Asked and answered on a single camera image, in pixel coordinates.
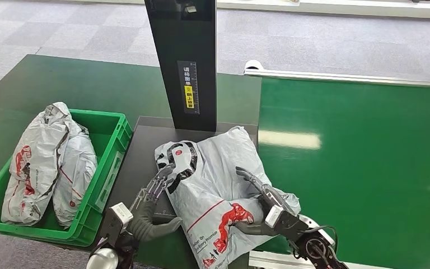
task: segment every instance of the gray carpet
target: gray carpet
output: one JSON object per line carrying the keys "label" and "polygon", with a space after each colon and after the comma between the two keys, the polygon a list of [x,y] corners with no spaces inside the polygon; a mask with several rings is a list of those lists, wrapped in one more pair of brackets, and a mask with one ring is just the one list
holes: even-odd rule
{"label": "gray carpet", "polygon": [[[0,1],[0,79],[26,54],[157,66],[143,6]],[[265,68],[430,81],[430,20],[218,11],[218,71]],[[0,235],[0,268],[84,268],[86,253]]]}

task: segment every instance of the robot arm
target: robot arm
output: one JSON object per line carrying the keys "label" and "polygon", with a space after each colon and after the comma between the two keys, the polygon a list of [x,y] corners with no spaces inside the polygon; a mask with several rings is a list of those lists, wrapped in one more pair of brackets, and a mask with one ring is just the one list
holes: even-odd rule
{"label": "robot arm", "polygon": [[129,209],[119,203],[106,210],[99,232],[101,239],[90,253],[87,269],[131,269],[139,242],[150,241],[179,228],[182,223],[179,217],[167,224],[152,224],[157,200],[171,184],[167,176],[173,169],[171,165],[161,169],[148,186],[139,191]]}
{"label": "robot arm", "polygon": [[280,234],[286,237],[294,249],[295,258],[309,259],[318,269],[348,269],[335,255],[337,235],[332,240],[324,231],[329,228],[335,233],[331,226],[319,226],[311,218],[295,214],[272,186],[263,184],[246,169],[236,167],[236,173],[260,191],[260,202],[266,215],[265,220],[258,225],[238,222],[238,229],[252,235]]}

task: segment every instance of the green plastic crate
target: green plastic crate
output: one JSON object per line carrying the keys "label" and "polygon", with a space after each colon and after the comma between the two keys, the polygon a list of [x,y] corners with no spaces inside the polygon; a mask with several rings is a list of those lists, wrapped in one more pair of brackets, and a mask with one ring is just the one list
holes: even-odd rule
{"label": "green plastic crate", "polygon": [[52,201],[34,226],[1,222],[1,207],[9,182],[11,159],[0,171],[0,234],[86,247],[95,239],[114,180],[132,135],[124,114],[70,109],[72,118],[90,131],[98,167],[69,229],[58,225]]}

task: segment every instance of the white plastic bag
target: white plastic bag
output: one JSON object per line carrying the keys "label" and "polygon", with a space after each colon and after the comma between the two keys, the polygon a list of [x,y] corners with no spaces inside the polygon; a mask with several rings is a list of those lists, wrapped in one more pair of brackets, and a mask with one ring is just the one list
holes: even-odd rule
{"label": "white plastic bag", "polygon": [[54,103],[25,129],[12,155],[2,222],[33,225],[42,218],[54,191],[71,121],[67,106]]}
{"label": "white plastic bag", "polygon": [[72,121],[70,137],[52,197],[57,221],[70,227],[96,170],[96,155],[88,129]]}
{"label": "white plastic bag", "polygon": [[[271,184],[248,133],[235,127],[202,142],[169,142],[155,150],[159,168],[175,163],[167,189],[169,200],[200,268],[226,268],[240,255],[268,241],[269,236],[246,235],[234,223],[263,221],[259,192],[236,175],[243,167]],[[295,213],[301,211],[294,194],[280,192]]]}

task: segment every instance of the black pillar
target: black pillar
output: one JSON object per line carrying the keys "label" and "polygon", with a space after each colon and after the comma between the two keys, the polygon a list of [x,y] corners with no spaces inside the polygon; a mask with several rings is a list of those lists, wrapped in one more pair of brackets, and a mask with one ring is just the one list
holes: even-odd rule
{"label": "black pillar", "polygon": [[144,0],[176,129],[217,126],[216,0]]}

